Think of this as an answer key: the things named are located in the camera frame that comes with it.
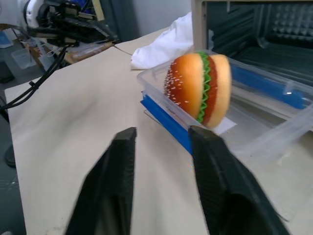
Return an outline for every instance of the floor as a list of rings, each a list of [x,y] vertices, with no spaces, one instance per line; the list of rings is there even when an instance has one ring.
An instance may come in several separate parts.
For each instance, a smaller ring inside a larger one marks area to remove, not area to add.
[[[0,84],[0,96],[5,99],[4,90],[43,74],[38,66],[21,70],[11,53],[22,49],[17,44],[0,49],[0,61],[5,61],[15,79],[6,84]],[[0,116],[0,234],[11,231],[13,235],[25,235],[26,229],[22,211],[19,182],[15,169],[9,168],[4,162],[4,153],[12,144],[9,124]]]

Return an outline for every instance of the black cable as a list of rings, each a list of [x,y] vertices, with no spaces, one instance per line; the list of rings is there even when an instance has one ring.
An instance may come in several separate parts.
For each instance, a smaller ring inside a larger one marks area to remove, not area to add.
[[[9,102],[7,105],[0,107],[0,110],[4,109],[11,109],[18,105],[21,105],[28,101],[32,95],[36,92],[36,90],[53,74],[53,72],[59,67],[59,65],[62,63],[65,54],[66,54],[67,47],[63,48],[61,53],[59,54],[58,58],[53,62],[53,64],[49,67],[49,69],[46,71],[46,73],[34,84],[32,84],[32,87],[29,88],[26,92]]]
[[[49,69],[44,73],[44,75],[35,84],[38,84],[40,82],[40,85],[41,85],[44,81],[46,81],[47,78],[49,78],[51,76],[51,74],[54,72],[54,70],[56,70],[55,66],[59,62],[59,59],[61,59],[61,57],[62,57],[62,60],[64,59],[66,48],[67,47],[62,49],[62,51],[59,54],[59,57],[54,60],[52,65],[49,67]],[[17,101],[19,101],[20,99],[22,99],[23,97],[28,95],[30,92],[32,92],[33,89],[34,89],[34,86],[30,87],[27,91],[25,91],[20,96],[18,96],[17,98],[12,100],[11,102],[7,103],[5,106],[1,107],[0,109],[5,109],[6,106],[10,106],[10,105],[16,103]]]
[[[86,3],[85,3],[85,5],[83,6],[83,8],[82,8],[82,10],[80,11],[80,12],[84,12],[84,11],[86,11],[87,10],[87,8],[88,8],[88,6],[89,6],[89,4],[90,4],[90,0],[86,0]]]
[[[11,28],[11,30],[13,31],[13,33],[14,33],[15,37],[17,38],[17,40],[19,41],[20,45],[21,45],[23,48],[25,48],[24,44],[23,44],[23,43],[21,43],[21,41],[20,41],[20,39],[19,39],[18,35],[16,34],[16,32],[15,32],[14,28]]]
[[[2,107],[2,105],[5,105],[5,100],[1,97],[0,95],[0,100],[3,104],[0,104],[0,108]],[[4,118],[4,120],[6,120],[8,123],[10,123],[9,121],[9,115],[5,110],[0,110],[0,115]]]

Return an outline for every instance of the wire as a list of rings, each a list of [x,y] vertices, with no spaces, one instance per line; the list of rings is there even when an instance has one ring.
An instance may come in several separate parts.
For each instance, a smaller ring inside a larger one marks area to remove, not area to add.
[[[14,28],[11,28],[11,30],[13,31],[13,33],[14,33],[15,37],[17,38],[17,40],[19,41],[20,45],[21,45],[23,48],[25,48],[24,44],[20,41],[18,35],[16,34]]]
[[[88,8],[88,6],[89,6],[89,4],[90,4],[90,0],[86,0],[86,3],[85,3],[85,5],[83,6],[83,8],[82,8],[82,10],[80,11],[80,12],[84,12],[84,11],[86,11],[87,10],[87,8]]]
[[[62,57],[62,59],[65,56],[65,50],[66,47],[62,49],[61,53],[59,54],[59,57],[52,63],[52,65],[49,67],[49,69],[45,72],[45,74],[36,82],[36,84],[38,84],[41,81],[45,81],[47,78],[49,78],[51,76],[51,74],[54,72],[54,70],[56,69],[55,66],[58,63],[58,59],[60,59],[60,57]],[[20,96],[18,96],[17,98],[15,98],[14,100],[12,100],[11,102],[9,102],[8,104],[6,104],[5,106],[1,107],[1,109],[5,109],[6,106],[12,105],[14,103],[16,103],[17,101],[19,101],[20,99],[22,99],[23,97],[25,97],[26,95],[28,95],[30,92],[32,92],[32,90],[35,88],[35,86],[30,87],[27,91],[25,91],[24,93],[22,93]]]
[[[66,54],[67,47],[64,47],[59,54],[58,58],[53,62],[53,64],[49,67],[49,69],[45,72],[45,74],[34,84],[31,84],[31,88],[26,90],[24,93],[22,93],[20,96],[9,102],[8,104],[0,107],[0,110],[4,109],[11,109],[18,105],[21,105],[28,101],[32,95],[35,93],[35,91],[53,74],[53,72],[60,66],[62,63],[65,54]]]

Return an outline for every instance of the wall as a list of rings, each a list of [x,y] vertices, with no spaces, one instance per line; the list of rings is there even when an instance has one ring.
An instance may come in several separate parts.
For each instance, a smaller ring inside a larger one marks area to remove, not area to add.
[[[134,5],[131,0],[101,0],[106,24],[122,42],[139,37]]]
[[[170,26],[191,11],[190,0],[133,0],[141,36]]]
[[[0,0],[0,24],[18,24],[16,0]]]

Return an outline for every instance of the burger patty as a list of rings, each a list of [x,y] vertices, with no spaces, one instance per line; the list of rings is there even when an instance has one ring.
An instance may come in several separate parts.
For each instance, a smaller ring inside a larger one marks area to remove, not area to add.
[[[209,76],[211,81],[209,82],[210,89],[207,91],[208,99],[206,100],[207,108],[204,110],[203,124],[207,124],[212,116],[212,113],[215,108],[215,102],[217,97],[217,71],[215,63],[210,56],[207,57],[209,61],[210,72]]]

